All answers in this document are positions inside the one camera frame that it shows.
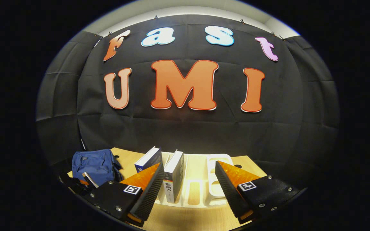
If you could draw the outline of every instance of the book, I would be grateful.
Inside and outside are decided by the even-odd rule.
[[[151,148],[141,159],[139,159],[135,163],[135,169],[137,173],[149,168],[157,163],[162,162],[162,153],[160,148],[156,148],[155,146]]]
[[[165,170],[166,164],[168,163],[168,161],[171,159],[172,156],[173,156],[173,153],[163,153],[162,161],[163,161],[163,169],[164,170]],[[165,198],[165,187],[163,186],[163,184],[161,184],[161,188],[160,188],[160,191],[158,193],[158,201],[160,203],[162,203],[164,198]]]
[[[178,197],[183,181],[183,168],[184,153],[176,150],[164,168],[163,186],[168,203],[175,203]]]

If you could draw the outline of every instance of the cutout letter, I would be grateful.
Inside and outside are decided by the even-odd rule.
[[[208,34],[205,38],[210,44],[218,44],[222,46],[230,46],[233,44],[233,32],[225,27],[207,26],[205,32]]]
[[[155,99],[151,107],[166,109],[171,107],[167,99],[168,90],[177,107],[182,108],[188,95],[193,91],[188,106],[194,110],[214,110],[216,103],[213,101],[213,78],[218,69],[218,64],[209,60],[199,60],[194,63],[187,76],[184,78],[175,62],[160,60],[151,65],[156,70]]]
[[[248,84],[245,102],[241,105],[241,110],[245,112],[260,112],[262,110],[260,103],[261,84],[265,74],[253,68],[245,68],[243,72],[248,78]]]
[[[109,47],[107,54],[104,57],[104,62],[112,58],[116,54],[115,48],[119,48],[122,44],[122,41],[124,40],[124,36],[128,36],[130,33],[131,31],[127,30],[109,41]]]
[[[172,43],[175,40],[175,38],[172,37],[173,29],[170,27],[155,29],[153,31],[148,32],[148,34],[146,35],[148,37],[144,38],[144,40],[141,42],[141,45],[143,47],[150,47],[155,44],[166,45]]]
[[[122,69],[118,72],[118,76],[121,78],[121,98],[115,98],[113,93],[113,80],[115,79],[115,73],[109,73],[104,77],[105,81],[105,92],[107,94],[107,101],[109,105],[115,109],[122,109],[128,105],[129,101],[129,86],[128,76],[131,74],[130,68]]]
[[[266,40],[266,38],[255,38],[255,40],[261,43],[263,53],[266,55],[266,57],[268,57],[272,61],[278,61],[278,56],[274,55],[271,50],[271,48],[273,48],[273,45],[270,44]]]

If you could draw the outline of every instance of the table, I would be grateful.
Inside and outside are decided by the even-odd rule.
[[[113,155],[119,156],[118,161],[123,167],[119,172],[124,178],[137,173],[134,163],[144,155],[143,153],[119,148],[112,148],[111,151]],[[266,173],[248,156],[232,157],[231,159],[234,165],[239,164],[242,169],[248,172],[259,177],[266,176]],[[242,225],[233,215],[228,203],[211,208],[181,208],[156,203],[141,229],[148,231],[227,231],[240,226]]]

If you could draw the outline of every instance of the white letter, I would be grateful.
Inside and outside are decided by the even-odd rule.
[[[175,38],[172,37],[173,29],[170,27],[155,29],[153,31],[150,31],[146,35],[148,37],[144,38],[144,40],[141,42],[141,45],[143,47],[150,47],[155,44],[166,45],[172,43],[175,40]]]
[[[206,36],[207,41],[210,44],[218,44],[222,46],[230,46],[233,44],[233,32],[225,27],[219,26],[207,26],[205,32],[208,34]]]

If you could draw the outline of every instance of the orange triangular pad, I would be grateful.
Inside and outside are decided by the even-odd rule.
[[[85,184],[85,185],[89,185],[88,182],[84,181],[84,180],[79,180],[79,182]]]
[[[134,174],[133,176],[121,181],[121,183],[141,187],[144,191],[151,181],[152,177],[154,176],[155,172],[157,171],[159,165],[160,163],[146,168],[138,172],[137,174]]]
[[[226,175],[228,176],[229,180],[231,181],[232,185],[235,188],[238,187],[238,184],[246,183],[248,181],[261,178],[255,174],[247,172],[233,165],[224,163],[222,161],[218,161],[218,162],[221,165],[222,169],[225,171]]]

